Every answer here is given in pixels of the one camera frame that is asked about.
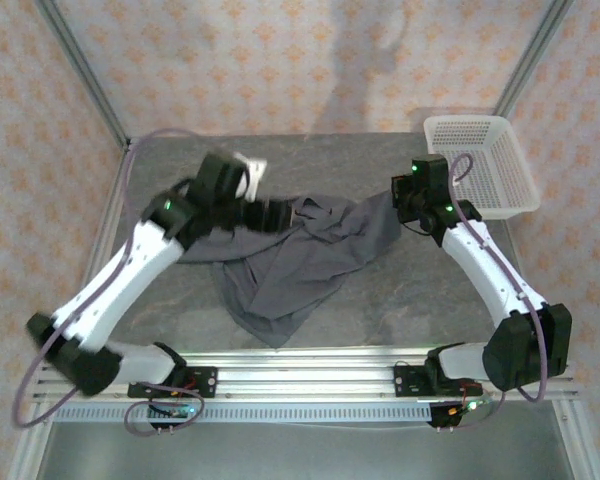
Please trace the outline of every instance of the cable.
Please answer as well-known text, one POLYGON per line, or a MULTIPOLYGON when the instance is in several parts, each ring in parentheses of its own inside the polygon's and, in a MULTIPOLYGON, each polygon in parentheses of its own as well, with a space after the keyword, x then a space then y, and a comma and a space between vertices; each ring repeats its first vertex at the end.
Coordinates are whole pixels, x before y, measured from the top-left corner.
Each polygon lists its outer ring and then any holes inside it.
POLYGON ((169 190, 173 190, 174 192, 180 193, 180 190, 182 190, 184 187, 189 187, 189 185, 191 185, 191 183, 193 182, 193 180, 194 179, 191 178, 191 177, 183 178, 182 180, 180 180, 176 184, 174 184, 171 187, 169 187, 169 190))
POLYGON ((420 232, 420 231, 415 230, 415 229, 413 229, 411 227, 408 227, 406 223, 401 223, 400 225, 402 225, 404 228, 406 228, 410 232, 417 233, 418 235, 421 235, 423 237, 430 237, 431 236, 431 233, 429 233, 429 232, 420 232))
POLYGON ((462 384, 462 407, 465 407, 464 402, 467 400, 467 387, 482 387, 479 383, 463 383, 462 384))
POLYGON ((498 404, 495 406, 495 408, 492 408, 491 411, 484 416, 483 418, 481 418, 480 420, 470 423, 469 425, 459 425, 457 427, 438 427, 436 430, 438 432, 453 432, 454 430, 465 430, 467 428, 473 428, 477 425, 482 425, 487 419, 493 417, 496 413, 498 413, 498 411, 500 410, 500 408, 502 407, 502 404, 505 401, 507 394, 505 392, 502 392, 502 396, 500 397, 500 400, 498 401, 498 404))
POLYGON ((173 412, 161 410, 158 407, 154 406, 153 403, 149 403, 149 410, 151 410, 154 413, 159 413, 160 415, 164 415, 165 417, 171 417, 173 415, 173 412))
POLYGON ((467 220, 467 217, 465 216, 464 212, 460 208, 460 205, 458 204, 458 199, 456 197, 456 193, 453 188, 457 182, 459 182, 460 180, 462 180, 464 177, 467 176, 467 174, 469 173, 469 171, 471 171, 471 168, 473 167, 473 163, 474 163, 473 156, 470 153, 461 153, 451 163, 451 167, 449 169, 449 194, 451 196, 451 203, 453 204, 453 208, 455 209, 456 213, 460 217, 460 220, 462 220, 463 225, 467 228, 469 233, 471 233, 473 238, 480 245, 483 245, 483 248, 491 256, 493 261, 496 262, 498 267, 500 267, 500 270, 502 271, 502 273, 505 274, 505 276, 507 277, 507 279, 513 286, 514 290, 518 294, 518 298, 522 299, 523 303, 529 310, 531 319, 533 320, 533 325, 536 330, 536 337, 538 339, 538 349, 540 350, 540 386, 538 388, 538 395, 536 397, 532 397, 531 395, 529 395, 522 387, 518 387, 518 391, 528 401, 533 402, 533 403, 540 402, 544 399, 544 395, 547 390, 547 377, 548 377, 547 347, 546 347, 546 343, 545 343, 544 332, 542 331, 542 324, 540 323, 540 317, 538 317, 538 313, 536 312, 536 309, 534 308, 533 304, 529 300, 529 297, 527 296, 527 294, 524 292, 524 290, 518 283, 518 280, 515 278, 515 275, 513 274, 513 272, 511 272, 509 267, 507 267, 507 265, 502 261, 500 256, 496 254, 496 252, 485 242, 485 240, 480 236, 480 234, 471 226, 471 224, 467 220), (467 158, 469 160, 469 166, 467 167, 467 169, 464 171, 464 173, 462 175, 460 175, 457 179, 454 179, 454 173, 455 173, 456 169, 458 168, 458 164, 460 163, 460 161, 463 158, 467 158))
MULTIPOLYGON (((187 428, 188 426, 190 426, 192 423, 194 423, 199 417, 200 415, 202 415, 202 412, 204 412, 204 398, 202 398, 202 396, 200 396, 200 394, 198 392, 196 392, 195 390, 188 390, 186 388, 177 388, 177 387, 165 387, 163 385, 155 385, 153 383, 141 383, 141 385, 148 387, 148 388, 153 388, 155 390, 163 390, 165 392, 178 392, 178 393, 186 393, 188 395, 191 395, 192 397, 196 398, 199 402, 200 402, 200 408, 198 409, 198 411, 188 420, 182 422, 180 425, 176 425, 174 426, 170 426, 169 427, 169 432, 173 433, 176 432, 178 430, 182 430, 183 428, 187 428)), ((131 411, 139 406, 142 405, 147 405, 147 406, 161 406, 161 407, 173 407, 174 406, 174 402, 156 402, 155 400, 141 400, 139 402, 135 402, 133 405, 131 405, 127 411, 124 414, 124 428, 126 428, 127 432, 129 432, 132 435, 135 435, 136 437, 153 437, 154 435, 160 435, 160 433, 162 433, 162 429, 159 428, 157 430, 138 430, 136 427, 133 426, 133 423, 131 423, 129 421, 129 417, 131 416, 131 411)))
POLYGON ((20 410, 22 409, 22 403, 24 401, 25 391, 26 391, 27 387, 29 386, 29 384, 31 383, 31 380, 33 379, 33 376, 35 375, 36 370, 38 369, 40 364, 44 361, 45 356, 47 355, 47 353, 53 346, 54 342, 60 337, 60 335, 62 335, 65 332, 65 330, 67 328, 69 328, 69 326, 74 321, 76 321, 80 318, 80 314, 82 312, 84 312, 89 307, 89 305, 91 305, 95 300, 97 300, 98 297, 100 297, 100 295, 102 295, 102 293, 107 288, 109 288, 109 286, 115 281, 115 279, 118 277, 118 275, 120 275, 120 272, 125 267, 127 259, 129 258, 132 247, 133 247, 133 234, 134 234, 135 223, 136 223, 136 218, 135 218, 136 213, 134 212, 133 205, 131 203, 131 199, 129 198, 129 195, 128 195, 129 180, 131 178, 131 166, 133 165, 133 162, 135 160, 135 157, 136 157, 137 152, 140 149, 140 147, 144 146, 149 140, 151 140, 155 137, 158 137, 158 136, 162 136, 162 135, 182 135, 182 136, 187 136, 187 137, 195 137, 195 138, 203 139, 205 141, 207 140, 204 137, 202 137, 201 135, 198 135, 197 133, 191 132, 189 130, 184 130, 181 128, 164 128, 161 130, 156 130, 154 132, 151 132, 150 134, 142 137, 137 143, 135 143, 131 146, 131 148, 125 155, 125 158, 124 158, 123 164, 122 164, 122 179, 123 179, 122 197, 123 197, 123 210, 125 213, 126 223, 127 223, 127 228, 129 229, 129 233, 127 236, 127 241, 124 244, 124 251, 123 251, 122 257, 120 258, 120 262, 118 262, 118 264, 116 265, 113 272, 111 272, 111 275, 109 275, 109 277, 107 277, 107 279, 102 283, 102 285, 100 285, 88 298, 86 298, 80 305, 78 305, 78 307, 67 317, 67 319, 58 328, 56 328, 55 331, 49 336, 47 341, 42 345, 42 347, 40 348, 40 350, 34 357, 33 361, 27 368, 24 376, 22 377, 22 381, 20 382, 20 385, 16 389, 16 394, 15 394, 15 397, 13 400, 13 405, 11 407, 11 419, 12 419, 14 425, 18 428, 30 428, 30 427, 33 427, 34 425, 37 425, 37 424, 43 422, 44 420, 49 418, 51 415, 53 415, 56 411, 58 411, 58 409, 60 407, 62 407, 62 405, 64 405, 78 391, 78 389, 76 387, 72 388, 69 391, 69 393, 67 393, 64 397, 62 397, 58 401, 58 403, 56 403, 51 408, 49 408, 49 410, 47 410, 45 413, 41 414, 39 417, 34 418, 31 421, 24 421, 20 417, 20 410))

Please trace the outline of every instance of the marble surface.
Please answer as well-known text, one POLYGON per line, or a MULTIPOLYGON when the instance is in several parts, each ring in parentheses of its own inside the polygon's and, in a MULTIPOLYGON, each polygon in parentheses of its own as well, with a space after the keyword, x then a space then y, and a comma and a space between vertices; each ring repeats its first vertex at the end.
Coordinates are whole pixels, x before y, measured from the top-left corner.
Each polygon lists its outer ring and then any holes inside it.
MULTIPOLYGON (((139 209, 160 190, 195 175, 210 140, 159 138, 138 154, 129 198, 139 209)), ((259 193, 306 192, 361 200, 390 188, 411 157, 426 153, 420 134, 246 136, 213 142, 266 158, 259 193)), ((490 222, 503 253, 513 250, 504 222, 490 222)), ((116 248, 126 235, 124 222, 116 248)), ((180 352, 265 348, 237 326, 222 305, 210 266, 173 265, 122 318, 112 338, 136 344, 162 341, 180 352)), ((407 230, 385 254, 349 276, 285 347, 427 346, 485 341, 493 324, 464 272, 433 240, 407 230)))

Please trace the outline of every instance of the metal frame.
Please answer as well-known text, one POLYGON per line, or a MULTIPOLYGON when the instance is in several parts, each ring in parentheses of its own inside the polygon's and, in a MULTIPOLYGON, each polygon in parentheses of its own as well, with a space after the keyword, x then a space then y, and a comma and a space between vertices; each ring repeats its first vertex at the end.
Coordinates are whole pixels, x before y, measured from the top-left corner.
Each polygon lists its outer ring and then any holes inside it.
POLYGON ((502 96, 496 104, 493 114, 500 117, 506 117, 513 110, 522 90, 524 89, 529 77, 540 61, 542 54, 546 50, 554 33, 558 30, 562 19, 567 14, 573 0, 554 0, 544 18, 540 22, 536 34, 531 39, 529 46, 520 57, 518 65, 513 71, 502 96))
MULTIPOLYGON (((556 0, 551 4, 505 87, 494 115, 507 116, 511 112, 572 3, 573 0, 556 0)), ((118 144, 126 149, 129 139, 57 4, 54 0, 36 0, 36 4, 80 76, 111 134, 118 144)), ((106 264, 111 255, 122 208, 122 185, 119 171, 109 194, 83 284, 106 264)), ((387 406, 396 402, 390 367, 396 361, 421 364, 427 351, 428 348, 386 347, 260 350, 187 354, 185 358, 190 363, 213 364, 221 368, 218 397, 213 400, 217 405, 238 406, 263 402, 294 402, 305 405, 312 402, 335 402, 342 405, 359 405, 362 402, 371 407, 387 406)), ((551 379, 547 395, 553 400, 575 478, 597 480, 600 479, 600 458, 591 436, 589 415, 583 402, 579 400, 578 387, 570 373, 567 371, 561 378, 551 379)), ((35 386, 34 391, 36 399, 29 411, 30 418, 45 411, 48 403, 68 388, 68 384, 48 366, 39 372, 39 380, 40 383, 35 386)), ((72 404, 75 406, 96 402, 105 405, 115 402, 122 405, 129 402, 125 393, 125 387, 114 387, 96 398, 76 398, 72 404)), ((519 400, 520 396, 511 393, 509 398, 519 400)), ((424 397, 417 399, 423 403, 444 400, 424 397)), ((9 479, 28 480, 37 477, 52 423, 53 421, 45 422, 23 432, 9 479)))
POLYGON ((36 0, 36 5, 42 16, 47 20, 49 28, 55 34, 58 43, 64 50, 67 59, 75 69, 87 93, 93 100, 94 105, 100 112, 102 119, 107 124, 111 135, 120 147, 126 147, 127 135, 118 119, 113 107, 109 103, 104 90, 98 83, 87 58, 80 49, 76 38, 67 25, 62 12, 55 0, 36 0))
MULTIPOLYGON (((191 366, 218 368, 216 396, 218 403, 351 403, 380 404, 395 402, 393 366, 399 362, 423 365, 429 347, 347 347, 324 349, 237 350, 214 353, 182 354, 191 366)), ((55 401, 72 388, 52 367, 40 373, 33 387, 34 399, 55 401)), ((489 392, 497 389, 484 383, 489 392)), ((528 386, 534 395, 538 384, 528 386)), ((114 385, 97 397, 76 396, 75 402, 129 402, 127 385, 114 385)), ((549 380, 548 400, 578 398, 579 387, 567 368, 564 375, 549 380)), ((509 400, 523 401, 517 391, 509 400)), ((405 401, 437 403, 457 397, 417 397, 405 401)))
MULTIPOLYGON (((54 423, 123 423, 127 411, 133 422, 171 423, 173 417, 148 408, 133 408, 133 403, 73 402, 64 405, 54 417, 54 423)), ((176 407, 188 417, 198 411, 196 402, 179 402, 176 407)), ((399 401, 371 406, 357 403, 219 403, 205 402, 196 423, 394 423, 431 421, 427 404, 399 401)))

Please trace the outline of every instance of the metal plate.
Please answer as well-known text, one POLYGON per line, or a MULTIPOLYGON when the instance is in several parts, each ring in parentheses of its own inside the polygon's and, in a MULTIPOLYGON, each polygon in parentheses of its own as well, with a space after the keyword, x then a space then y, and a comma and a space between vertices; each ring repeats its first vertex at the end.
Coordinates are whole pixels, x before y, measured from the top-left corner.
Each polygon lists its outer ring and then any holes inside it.
MULTIPOLYGON (((436 389, 432 385, 425 367, 396 365, 393 367, 393 377, 398 398, 436 396, 436 389)), ((446 392, 445 396, 456 396, 458 399, 462 398, 465 392, 467 397, 479 397, 483 394, 480 384, 471 379, 447 380, 443 391, 446 392)))
MULTIPOLYGON (((218 378, 218 369, 215 367, 187 367, 185 378, 191 382, 191 389, 198 392, 204 398, 213 398, 216 396, 216 384, 218 378)), ((139 383, 129 385, 127 390, 129 398, 169 398, 171 392, 153 389, 149 386, 139 383)))
MULTIPOLYGON (((56 413, 54 423, 120 423, 132 403, 69 403, 56 413)), ((182 404, 192 408, 197 403, 182 404)), ((151 420, 151 423, 175 423, 175 419, 150 411, 146 407, 134 409, 130 415, 134 422, 151 420)), ((341 423, 341 422, 428 422, 431 409, 417 402, 391 403, 216 403, 207 402, 198 419, 203 423, 341 423)))

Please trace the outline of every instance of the fabric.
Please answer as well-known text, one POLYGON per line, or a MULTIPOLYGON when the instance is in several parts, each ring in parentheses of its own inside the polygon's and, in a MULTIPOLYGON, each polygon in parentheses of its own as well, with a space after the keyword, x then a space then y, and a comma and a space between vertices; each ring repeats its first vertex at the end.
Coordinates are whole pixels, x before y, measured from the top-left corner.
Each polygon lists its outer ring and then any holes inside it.
POLYGON ((293 202, 292 227, 278 235, 239 228, 196 242, 182 263, 214 262, 214 276, 233 319, 278 348, 311 312, 400 237, 384 192, 356 204, 325 195, 293 202))

